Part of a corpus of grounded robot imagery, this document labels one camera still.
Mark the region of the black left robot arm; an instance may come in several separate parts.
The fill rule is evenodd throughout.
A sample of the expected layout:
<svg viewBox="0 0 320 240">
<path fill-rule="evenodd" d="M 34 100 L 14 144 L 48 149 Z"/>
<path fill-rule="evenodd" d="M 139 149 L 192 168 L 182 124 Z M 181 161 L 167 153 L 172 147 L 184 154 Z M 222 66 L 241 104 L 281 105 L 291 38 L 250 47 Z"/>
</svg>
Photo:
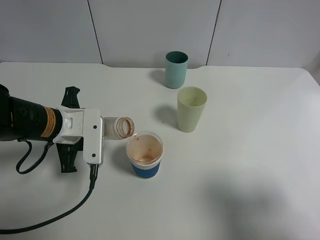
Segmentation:
<svg viewBox="0 0 320 240">
<path fill-rule="evenodd" d="M 62 129 L 59 110 L 10 96 L 0 86 L 0 140 L 51 142 Z"/>
</svg>

